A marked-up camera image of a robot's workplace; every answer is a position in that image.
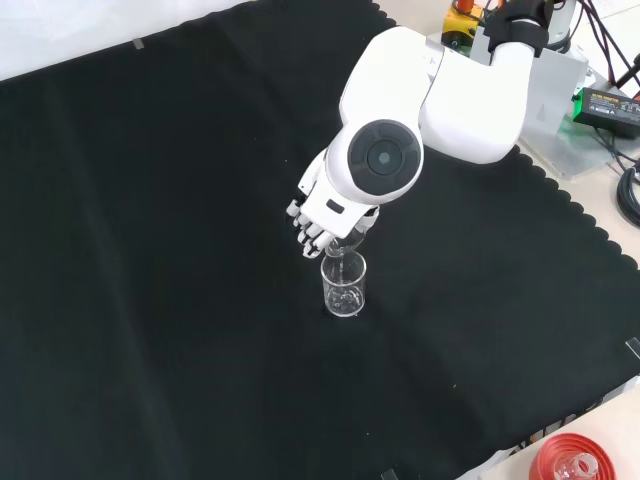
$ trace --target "robot finger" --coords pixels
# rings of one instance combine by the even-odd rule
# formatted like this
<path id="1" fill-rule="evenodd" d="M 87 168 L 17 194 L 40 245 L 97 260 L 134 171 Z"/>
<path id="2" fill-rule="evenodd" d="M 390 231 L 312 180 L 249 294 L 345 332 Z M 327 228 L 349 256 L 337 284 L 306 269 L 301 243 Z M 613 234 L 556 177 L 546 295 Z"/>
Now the robot finger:
<path id="1" fill-rule="evenodd" d="M 308 237 L 316 238 L 320 235 L 324 229 L 320 225 L 316 225 L 315 223 L 311 223 L 309 227 L 307 227 L 306 233 Z"/>
<path id="2" fill-rule="evenodd" d="M 304 245 L 308 239 L 309 237 L 307 236 L 304 230 L 298 234 L 298 243 L 301 243 Z"/>
<path id="3" fill-rule="evenodd" d="M 298 215 L 298 218 L 296 218 L 296 220 L 302 226 L 305 226 L 310 221 L 309 217 L 307 217 L 304 213 L 301 213 L 300 215 Z"/>
<path id="4" fill-rule="evenodd" d="M 367 231 L 373 227 L 380 216 L 380 207 L 372 208 L 364 215 L 356 224 L 356 230 L 361 233 L 367 233 Z"/>
<path id="5" fill-rule="evenodd" d="M 311 245 L 310 243 L 307 243 L 304 246 L 304 250 L 302 252 L 302 255 L 304 255 L 306 258 L 316 258 L 318 255 L 320 255 L 320 252 L 322 250 L 318 250 L 316 249 L 313 245 Z"/>
<path id="6" fill-rule="evenodd" d="M 314 240 L 313 246 L 321 252 L 325 248 L 327 248 L 327 245 L 329 245 L 334 238 L 336 238 L 335 235 L 329 232 L 323 232 L 322 235 L 320 235 L 316 240 Z"/>
<path id="7" fill-rule="evenodd" d="M 295 218 L 298 216 L 299 213 L 300 213 L 300 205 L 298 204 L 298 202 L 293 200 L 291 204 L 287 207 L 287 215 Z"/>

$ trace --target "robotic hand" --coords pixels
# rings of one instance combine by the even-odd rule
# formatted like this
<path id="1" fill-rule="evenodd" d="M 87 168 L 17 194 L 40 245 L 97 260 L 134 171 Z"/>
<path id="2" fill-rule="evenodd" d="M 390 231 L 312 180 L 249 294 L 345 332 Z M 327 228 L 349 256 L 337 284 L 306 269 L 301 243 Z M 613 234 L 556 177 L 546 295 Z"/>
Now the robotic hand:
<path id="1" fill-rule="evenodd" d="M 304 256 L 371 228 L 380 205 L 416 183 L 423 142 L 472 163 L 497 162 L 524 122 L 533 59 L 547 45 L 551 0 L 512 0 L 487 21 L 491 66 L 403 27 L 375 37 L 340 100 L 343 128 L 313 160 L 287 208 Z M 481 95 L 466 92 L 472 83 Z"/>

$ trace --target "black cable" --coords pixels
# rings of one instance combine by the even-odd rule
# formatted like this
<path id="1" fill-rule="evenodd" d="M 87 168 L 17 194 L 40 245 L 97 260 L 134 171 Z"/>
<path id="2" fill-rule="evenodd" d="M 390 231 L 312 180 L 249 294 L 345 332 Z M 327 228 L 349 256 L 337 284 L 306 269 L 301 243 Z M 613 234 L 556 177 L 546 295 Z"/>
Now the black cable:
<path id="1" fill-rule="evenodd" d="M 611 42 L 611 45 L 613 45 L 613 48 L 615 48 L 618 56 L 622 59 L 622 61 L 625 64 L 625 66 L 629 70 L 631 70 L 632 66 L 629 63 L 629 60 L 627 60 L 627 57 L 625 57 L 624 53 L 622 53 L 622 50 L 620 49 L 620 47 L 618 46 L 616 41 L 611 36 L 611 33 L 609 33 L 609 30 L 607 29 L 607 27 L 604 25 L 604 23 L 602 23 L 602 20 L 600 19 L 600 16 L 598 15 L 598 12 L 597 12 L 595 6 L 593 5 L 593 2 L 591 2 L 591 0 L 578 0 L 578 1 L 585 8 L 585 10 L 587 12 L 587 16 L 592 15 L 595 18 L 596 22 L 598 23 L 598 26 L 600 27 L 601 33 L 609 39 L 609 41 Z M 635 78 L 635 80 L 638 83 L 638 85 L 640 85 L 640 78 L 638 78 L 637 75 L 634 75 L 633 78 Z"/>
<path id="2" fill-rule="evenodd" d="M 629 155 L 626 155 L 624 153 L 622 153 L 620 150 L 618 150 L 618 148 L 616 147 L 616 136 L 612 133 L 611 134 L 611 143 L 609 143 L 600 133 L 600 130 L 598 130 L 597 128 L 594 128 L 596 134 L 598 135 L 598 137 L 600 138 L 600 140 L 602 141 L 602 146 L 604 148 L 606 148 L 609 153 L 611 154 L 611 156 L 615 159 L 616 163 L 620 166 L 620 168 L 622 169 L 622 172 L 625 173 L 627 170 L 629 170 L 629 168 L 627 168 L 623 163 L 621 158 L 624 158 L 625 160 L 628 160 L 630 162 L 633 163 L 634 167 L 638 168 L 640 165 L 640 159 L 636 160 L 634 158 L 631 158 Z M 640 180 L 637 178 L 633 178 L 633 182 L 636 183 L 636 185 L 640 185 Z"/>
<path id="3" fill-rule="evenodd" d="M 573 27 L 573 32 L 571 32 L 571 36 L 569 36 L 569 41 L 573 39 L 573 36 L 578 31 L 578 27 L 580 26 L 580 22 L 582 21 L 582 15 L 584 15 L 584 5 L 580 4 L 580 15 L 578 15 L 578 21 L 576 22 L 576 26 Z"/>
<path id="4" fill-rule="evenodd" d="M 484 20 L 486 20 L 486 19 L 487 19 L 487 16 L 488 16 L 488 15 L 490 15 L 490 14 L 492 14 L 492 13 L 493 13 L 493 10 L 490 10 L 490 9 L 489 9 L 489 5 L 491 5 L 491 2 L 492 2 L 492 1 L 493 1 L 493 0 L 489 0 L 489 1 L 487 2 L 487 4 L 485 5 L 484 10 L 482 11 L 482 18 L 483 18 Z"/>
<path id="5" fill-rule="evenodd" d="M 582 5 L 583 5 L 583 7 L 586 7 L 585 10 L 587 12 L 587 19 L 589 20 L 589 23 L 591 24 L 591 30 L 593 31 L 593 36 L 595 37 L 596 42 L 597 42 L 598 46 L 600 47 L 600 50 L 602 50 L 602 53 L 604 54 L 605 60 L 607 61 L 609 83 L 613 83 L 613 82 L 615 82 L 615 75 L 613 73 L 613 64 L 611 63 L 611 53 L 609 52 L 609 44 L 606 42 L 606 40 L 603 41 L 603 39 L 605 38 L 605 35 L 604 35 L 604 32 L 602 32 L 602 28 L 600 29 L 600 35 L 602 35 L 603 39 L 601 39 L 600 35 L 598 35 L 598 30 L 596 28 L 596 23 L 594 22 L 595 16 L 591 12 L 591 10 L 588 8 L 588 5 L 586 5 L 585 3 L 583 3 Z"/>
<path id="6" fill-rule="evenodd" d="M 484 22 L 482 21 L 481 18 L 476 17 L 475 15 L 471 14 L 471 13 L 467 13 L 464 10 L 460 10 L 460 8 L 458 7 L 458 0 L 453 0 L 451 2 L 451 6 L 453 7 L 453 9 L 459 14 L 459 15 L 464 15 L 465 17 L 469 17 L 472 20 L 475 20 L 478 23 L 484 24 Z"/>
<path id="7" fill-rule="evenodd" d="M 622 174 L 616 190 L 616 202 L 625 218 L 640 228 L 640 203 L 633 193 L 633 182 L 638 180 L 636 177 L 638 167 L 640 167 L 640 161 Z"/>

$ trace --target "glass beaker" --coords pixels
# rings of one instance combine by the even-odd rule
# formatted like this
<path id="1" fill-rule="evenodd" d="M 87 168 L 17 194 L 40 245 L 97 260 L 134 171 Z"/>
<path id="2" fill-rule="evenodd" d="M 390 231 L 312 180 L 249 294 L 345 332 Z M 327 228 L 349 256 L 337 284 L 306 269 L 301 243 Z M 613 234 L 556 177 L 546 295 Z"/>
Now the glass beaker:
<path id="1" fill-rule="evenodd" d="M 320 266 L 324 287 L 324 303 L 337 317 L 352 317 L 364 307 L 367 262 L 358 252 L 343 256 L 325 255 Z"/>

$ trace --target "yellow object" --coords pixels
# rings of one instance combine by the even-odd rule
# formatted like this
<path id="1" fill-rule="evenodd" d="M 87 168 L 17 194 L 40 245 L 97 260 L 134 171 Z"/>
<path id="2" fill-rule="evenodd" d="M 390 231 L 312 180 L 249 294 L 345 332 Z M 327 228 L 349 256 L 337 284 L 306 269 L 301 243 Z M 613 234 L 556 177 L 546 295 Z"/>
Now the yellow object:
<path id="1" fill-rule="evenodd" d="M 474 5 L 470 14 L 474 17 L 482 18 L 483 12 L 484 9 L 482 7 Z M 477 29 L 477 20 L 466 15 L 460 15 L 453 7 L 450 7 L 444 19 L 441 42 L 454 50 L 460 47 L 471 48 Z"/>

